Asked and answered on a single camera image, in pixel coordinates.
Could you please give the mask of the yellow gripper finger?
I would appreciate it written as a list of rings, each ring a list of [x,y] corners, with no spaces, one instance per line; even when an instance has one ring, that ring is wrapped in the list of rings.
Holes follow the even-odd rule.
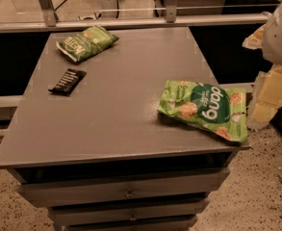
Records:
[[[255,80],[247,110],[247,127],[266,127],[281,107],[282,65],[274,64],[268,73],[260,72]]]
[[[251,50],[261,49],[263,44],[264,29],[265,26],[262,25],[254,33],[245,38],[242,47]]]

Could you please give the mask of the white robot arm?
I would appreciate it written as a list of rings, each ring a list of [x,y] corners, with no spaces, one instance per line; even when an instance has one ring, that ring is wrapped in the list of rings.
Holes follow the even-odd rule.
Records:
[[[263,58],[272,63],[268,73],[258,74],[247,110],[248,128],[259,130],[282,107],[282,2],[267,23],[244,40],[243,47],[261,49]]]

